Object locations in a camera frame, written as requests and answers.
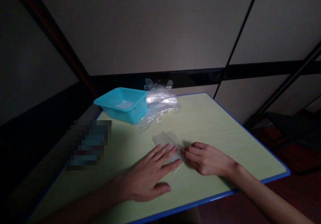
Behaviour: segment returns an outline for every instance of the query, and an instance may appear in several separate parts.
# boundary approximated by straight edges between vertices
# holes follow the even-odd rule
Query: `plastic bag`
[[[184,157],[181,155],[180,149],[182,148],[179,144],[179,141],[176,137],[176,135],[172,132],[161,132],[160,134],[153,136],[152,140],[154,142],[154,144],[157,145],[161,145],[161,147],[163,148],[165,145],[167,144],[171,144],[169,150],[167,152],[169,152],[172,148],[174,148],[175,146],[177,147],[177,151],[170,157],[170,159],[166,162],[167,164],[170,164],[176,160],[181,159],[182,163],[184,162]],[[175,173],[177,171],[177,169],[182,165],[182,163],[172,172]]]
[[[147,91],[146,103],[148,110],[138,122],[140,132],[148,129],[154,121],[161,122],[162,114],[178,111],[182,108],[178,104],[176,91],[172,89],[172,80],[169,80],[166,86],[158,83],[154,84],[149,78],[145,81],[144,88]]]

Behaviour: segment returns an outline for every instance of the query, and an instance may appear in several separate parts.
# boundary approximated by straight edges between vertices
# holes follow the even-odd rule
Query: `plastic basket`
[[[147,111],[147,92],[131,88],[115,88],[95,99],[109,117],[131,124],[137,123]]]

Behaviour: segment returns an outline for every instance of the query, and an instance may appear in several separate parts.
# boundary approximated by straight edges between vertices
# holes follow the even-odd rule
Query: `light green table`
[[[184,95],[178,100],[182,106],[178,113],[164,114],[161,124],[153,123],[144,133],[138,131],[138,125],[113,119],[111,141],[100,166],[84,171],[62,171],[29,222],[41,219],[123,173],[154,147],[152,135],[162,131],[174,132],[182,146],[198,141],[220,149],[264,183],[290,174],[208,94]],[[98,118],[109,119],[105,112]],[[161,181],[171,185],[170,193],[150,202],[122,203],[108,210],[95,223],[145,223],[235,192],[221,178],[202,176],[186,163],[175,174],[170,173]]]

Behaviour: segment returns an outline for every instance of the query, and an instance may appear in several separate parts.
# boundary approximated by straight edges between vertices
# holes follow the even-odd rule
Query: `forearm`
[[[243,166],[236,165],[235,171],[231,173],[229,178],[275,223],[313,223],[288,202],[258,181]]]
[[[88,223],[102,212],[125,201],[125,197],[115,187],[114,179],[88,195],[68,204],[42,219],[39,223]]]

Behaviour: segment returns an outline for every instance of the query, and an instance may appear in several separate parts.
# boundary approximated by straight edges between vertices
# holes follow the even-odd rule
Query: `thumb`
[[[167,192],[170,192],[172,189],[168,184],[155,185],[152,189],[151,194],[154,198],[164,195]]]

